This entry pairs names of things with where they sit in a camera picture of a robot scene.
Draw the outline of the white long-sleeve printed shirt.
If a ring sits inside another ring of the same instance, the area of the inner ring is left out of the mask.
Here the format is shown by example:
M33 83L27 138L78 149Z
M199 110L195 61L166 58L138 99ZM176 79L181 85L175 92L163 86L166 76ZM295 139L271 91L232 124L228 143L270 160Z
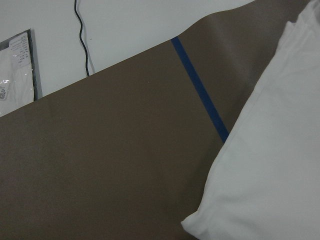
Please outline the white long-sleeve printed shirt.
M200 240L319 239L319 1L285 25L181 225Z

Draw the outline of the clear plastic document sleeve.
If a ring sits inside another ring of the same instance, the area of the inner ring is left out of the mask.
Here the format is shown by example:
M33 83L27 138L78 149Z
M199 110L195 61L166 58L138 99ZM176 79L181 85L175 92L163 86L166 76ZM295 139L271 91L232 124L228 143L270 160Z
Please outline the clear plastic document sleeve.
M3 117L42 97L37 79L32 31L0 43L0 115Z

